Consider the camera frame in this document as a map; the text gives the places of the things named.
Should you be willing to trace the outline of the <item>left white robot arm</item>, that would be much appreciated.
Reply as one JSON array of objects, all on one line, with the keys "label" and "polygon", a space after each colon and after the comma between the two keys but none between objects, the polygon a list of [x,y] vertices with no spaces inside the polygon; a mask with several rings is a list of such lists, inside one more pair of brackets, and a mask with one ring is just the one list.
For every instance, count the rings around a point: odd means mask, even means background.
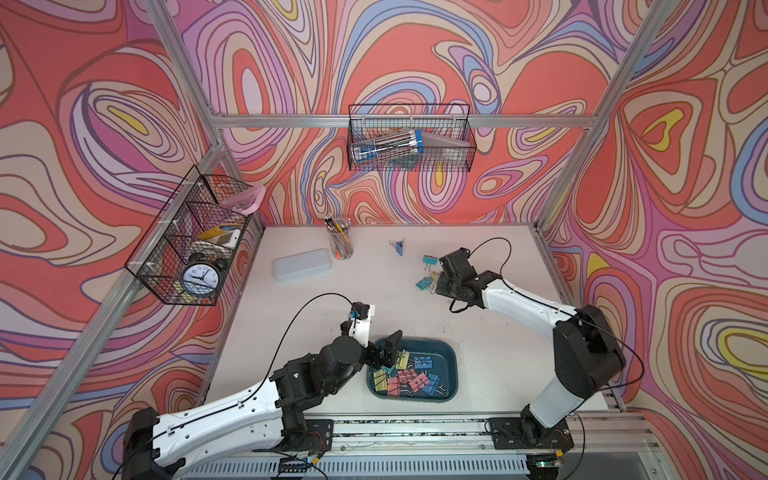
[{"label": "left white robot arm", "polygon": [[211,405],[133,414],[123,439],[121,479],[173,479],[195,466],[245,450],[298,449],[309,430],[305,411],[337,394],[364,367],[390,367],[401,331],[383,346],[340,335],[317,354],[287,362],[257,386]]}]

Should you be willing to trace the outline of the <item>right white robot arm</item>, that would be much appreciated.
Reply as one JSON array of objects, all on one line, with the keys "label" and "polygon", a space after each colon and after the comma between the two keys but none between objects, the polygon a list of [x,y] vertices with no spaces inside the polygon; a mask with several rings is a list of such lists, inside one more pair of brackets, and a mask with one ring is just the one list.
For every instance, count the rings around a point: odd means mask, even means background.
[{"label": "right white robot arm", "polygon": [[548,301],[507,282],[499,273],[477,272],[472,252],[459,248],[438,262],[442,272],[436,293],[506,315],[549,340],[554,377],[520,413],[522,440],[538,447],[569,414],[619,375],[627,365],[619,340],[603,312]]}]

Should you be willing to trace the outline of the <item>teal storage box tray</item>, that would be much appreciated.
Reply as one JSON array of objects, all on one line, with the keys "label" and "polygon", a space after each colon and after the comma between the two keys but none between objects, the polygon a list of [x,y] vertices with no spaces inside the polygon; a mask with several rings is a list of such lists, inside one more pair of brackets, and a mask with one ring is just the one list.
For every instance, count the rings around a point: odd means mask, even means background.
[{"label": "teal storage box tray", "polygon": [[409,387],[403,386],[400,397],[389,397],[387,392],[375,392],[373,384],[373,373],[383,369],[389,374],[389,378],[397,377],[400,370],[394,367],[380,367],[378,369],[368,368],[366,384],[368,390],[377,398],[388,400],[417,401],[427,403],[445,403],[452,400],[459,390],[458,359],[454,349],[446,342],[436,339],[424,338],[403,338],[400,343],[400,351],[407,350],[410,353],[409,368],[413,369],[414,356],[431,356],[434,366],[430,370],[416,370],[418,373],[437,374],[443,383],[443,386],[449,391],[448,398],[429,397],[421,390],[413,392]]}]

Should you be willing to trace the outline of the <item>pink binder clip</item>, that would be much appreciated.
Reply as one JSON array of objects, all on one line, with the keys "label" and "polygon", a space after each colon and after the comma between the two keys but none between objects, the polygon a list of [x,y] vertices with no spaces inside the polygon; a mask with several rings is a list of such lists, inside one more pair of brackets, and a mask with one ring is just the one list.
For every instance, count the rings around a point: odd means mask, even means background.
[{"label": "pink binder clip", "polygon": [[407,386],[411,389],[415,389],[414,380],[418,377],[419,373],[413,369],[400,370],[397,374],[399,383],[401,386]]},{"label": "pink binder clip", "polygon": [[409,381],[410,389],[413,392],[417,392],[429,385],[429,377],[426,373],[421,372]]},{"label": "pink binder clip", "polygon": [[400,397],[403,390],[403,383],[399,377],[387,379],[387,395],[389,397]]}]

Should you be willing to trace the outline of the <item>blue binder clip front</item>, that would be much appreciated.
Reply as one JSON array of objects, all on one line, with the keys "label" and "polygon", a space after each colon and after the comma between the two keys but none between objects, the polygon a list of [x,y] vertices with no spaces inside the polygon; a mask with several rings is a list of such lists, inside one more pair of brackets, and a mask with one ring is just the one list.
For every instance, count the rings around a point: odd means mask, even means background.
[{"label": "blue binder clip front", "polygon": [[443,386],[442,380],[437,374],[427,375],[427,384],[421,389],[421,391],[429,397],[449,397],[449,391]]}]

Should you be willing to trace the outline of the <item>teal binder clip front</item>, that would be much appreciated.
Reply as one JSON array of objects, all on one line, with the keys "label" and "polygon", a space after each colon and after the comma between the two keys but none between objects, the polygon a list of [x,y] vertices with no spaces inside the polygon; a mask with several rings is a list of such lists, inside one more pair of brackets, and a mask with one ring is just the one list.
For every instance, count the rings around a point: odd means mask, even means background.
[{"label": "teal binder clip front", "polygon": [[431,276],[425,276],[416,283],[416,287],[420,291],[432,292],[434,290],[433,284],[434,279]]}]

